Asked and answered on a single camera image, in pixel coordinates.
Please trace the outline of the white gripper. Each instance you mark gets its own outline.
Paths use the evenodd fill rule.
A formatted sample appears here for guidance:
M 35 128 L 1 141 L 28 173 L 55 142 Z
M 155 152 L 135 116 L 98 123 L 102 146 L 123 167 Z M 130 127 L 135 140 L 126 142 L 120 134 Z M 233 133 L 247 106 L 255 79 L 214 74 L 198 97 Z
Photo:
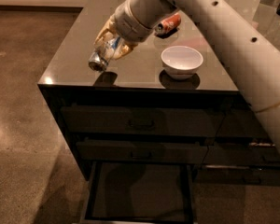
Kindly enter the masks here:
M 114 60 L 118 60 L 131 53 L 137 43 L 144 42 L 152 33 L 151 28 L 146 28 L 132 13 L 130 3 L 126 0 L 119 5 L 114 14 L 107 20 L 102 30 L 94 41 L 96 49 L 103 47 L 106 42 L 117 37 L 117 34 L 125 41 L 119 43 L 113 55 Z

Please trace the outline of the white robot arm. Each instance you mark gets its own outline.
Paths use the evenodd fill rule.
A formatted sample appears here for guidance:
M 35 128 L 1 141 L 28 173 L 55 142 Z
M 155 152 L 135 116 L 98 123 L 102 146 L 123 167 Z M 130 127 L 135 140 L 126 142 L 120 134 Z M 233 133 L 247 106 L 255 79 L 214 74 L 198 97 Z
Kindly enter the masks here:
M 114 35 L 124 56 L 145 41 L 154 26 L 177 10 L 203 34 L 280 153 L 280 51 L 224 0 L 126 0 L 94 42 L 100 50 Z

